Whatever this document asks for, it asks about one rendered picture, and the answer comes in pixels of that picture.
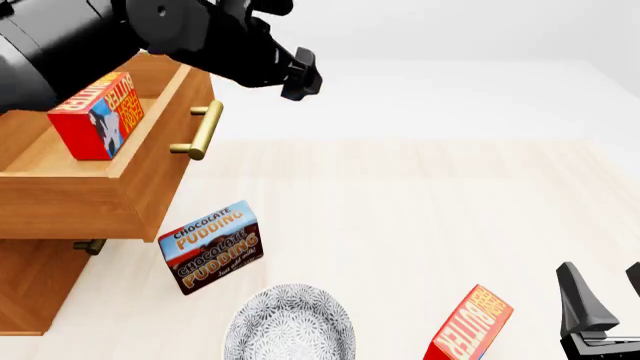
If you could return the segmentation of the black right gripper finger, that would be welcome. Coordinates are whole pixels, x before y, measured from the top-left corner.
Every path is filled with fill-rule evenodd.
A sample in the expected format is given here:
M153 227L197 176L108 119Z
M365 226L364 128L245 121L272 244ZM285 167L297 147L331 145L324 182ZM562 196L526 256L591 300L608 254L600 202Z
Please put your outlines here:
M606 332L619 320L597 299L571 262L556 269L562 304L560 336L581 332Z
M626 269L626 275L636 294L640 297L640 262Z

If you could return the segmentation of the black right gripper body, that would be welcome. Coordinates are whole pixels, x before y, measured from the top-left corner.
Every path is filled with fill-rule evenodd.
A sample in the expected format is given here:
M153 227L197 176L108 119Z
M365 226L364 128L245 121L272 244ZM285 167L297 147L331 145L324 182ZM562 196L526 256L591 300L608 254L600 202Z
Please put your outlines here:
M560 343L567 360L640 360L640 336L609 337L606 331L613 327L562 326Z

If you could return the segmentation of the red butter box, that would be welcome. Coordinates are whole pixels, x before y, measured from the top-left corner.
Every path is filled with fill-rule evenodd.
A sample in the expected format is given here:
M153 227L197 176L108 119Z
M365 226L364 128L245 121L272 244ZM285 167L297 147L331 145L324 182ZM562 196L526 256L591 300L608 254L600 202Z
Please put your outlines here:
M144 117L132 77L111 72L47 113L78 161L110 161Z
M512 314L510 305L477 284L432 338L423 360L481 360Z

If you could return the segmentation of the wooden cabinet drawer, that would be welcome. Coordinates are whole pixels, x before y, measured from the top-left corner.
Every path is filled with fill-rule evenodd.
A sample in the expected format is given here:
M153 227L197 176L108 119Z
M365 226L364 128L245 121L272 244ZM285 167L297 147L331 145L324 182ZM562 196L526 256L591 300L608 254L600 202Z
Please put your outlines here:
M0 115L0 239L153 242L190 162L190 143L213 101L209 74L164 56L123 65L144 118L111 161L77 161L44 113Z

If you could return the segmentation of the wooden cabinet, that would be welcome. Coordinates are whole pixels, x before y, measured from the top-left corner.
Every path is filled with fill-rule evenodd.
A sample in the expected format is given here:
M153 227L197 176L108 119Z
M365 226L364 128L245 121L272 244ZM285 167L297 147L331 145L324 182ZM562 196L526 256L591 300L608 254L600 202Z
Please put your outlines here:
M90 255L72 240L0 239L0 336L43 335Z

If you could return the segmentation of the grey patterned bowl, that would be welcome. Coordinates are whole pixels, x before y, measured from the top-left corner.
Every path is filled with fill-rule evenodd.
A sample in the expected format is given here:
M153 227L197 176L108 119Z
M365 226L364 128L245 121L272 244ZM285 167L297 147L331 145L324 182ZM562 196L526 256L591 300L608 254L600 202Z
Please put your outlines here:
M345 308L325 290L279 284L236 312L221 360L356 360L356 334Z

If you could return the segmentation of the chocolate pudding box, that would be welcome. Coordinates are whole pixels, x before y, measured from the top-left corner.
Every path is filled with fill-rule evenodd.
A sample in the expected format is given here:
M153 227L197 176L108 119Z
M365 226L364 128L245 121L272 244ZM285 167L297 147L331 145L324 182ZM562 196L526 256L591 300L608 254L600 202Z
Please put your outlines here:
M244 200L165 233L158 244L185 296L264 256L257 217Z

